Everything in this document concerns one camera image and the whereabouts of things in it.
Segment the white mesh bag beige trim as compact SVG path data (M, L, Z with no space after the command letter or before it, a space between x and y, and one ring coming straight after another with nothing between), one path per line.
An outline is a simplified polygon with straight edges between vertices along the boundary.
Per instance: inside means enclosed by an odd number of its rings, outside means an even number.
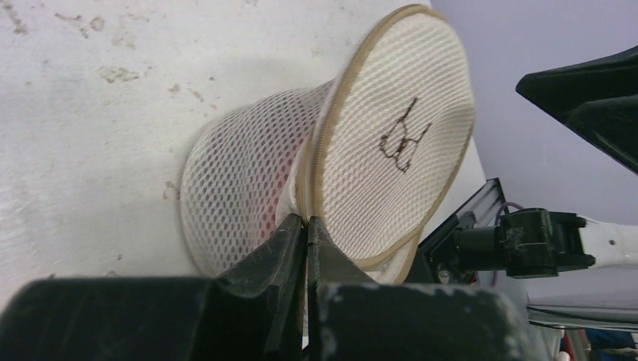
M187 249L216 277L288 214L319 217L368 276L400 283L460 170L474 122L457 34L427 5L398 8L335 79L265 97L203 129L181 179Z

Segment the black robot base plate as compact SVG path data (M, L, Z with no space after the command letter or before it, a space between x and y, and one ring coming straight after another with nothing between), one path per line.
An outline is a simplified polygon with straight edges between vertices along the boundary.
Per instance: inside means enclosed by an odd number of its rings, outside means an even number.
M474 284L475 271L460 269L459 251L454 237L476 222L472 211L452 214L419 245L405 283Z

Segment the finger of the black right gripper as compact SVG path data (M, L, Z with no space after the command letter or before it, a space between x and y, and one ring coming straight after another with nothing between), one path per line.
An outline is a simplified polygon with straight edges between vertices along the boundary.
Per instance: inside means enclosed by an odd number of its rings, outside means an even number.
M526 74L517 94L637 173L637 48Z

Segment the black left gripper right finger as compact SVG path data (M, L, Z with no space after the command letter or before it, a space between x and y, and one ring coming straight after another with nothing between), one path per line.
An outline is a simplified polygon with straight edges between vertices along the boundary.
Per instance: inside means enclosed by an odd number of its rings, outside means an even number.
M337 248L319 217L308 230L309 360L536 360L526 319L478 287L379 284Z

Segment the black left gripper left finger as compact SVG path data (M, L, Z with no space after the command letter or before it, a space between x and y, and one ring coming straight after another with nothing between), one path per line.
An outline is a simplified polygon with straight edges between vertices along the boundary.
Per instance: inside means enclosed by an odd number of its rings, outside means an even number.
M291 214L218 277L49 278L1 315L3 360L299 360L305 228Z

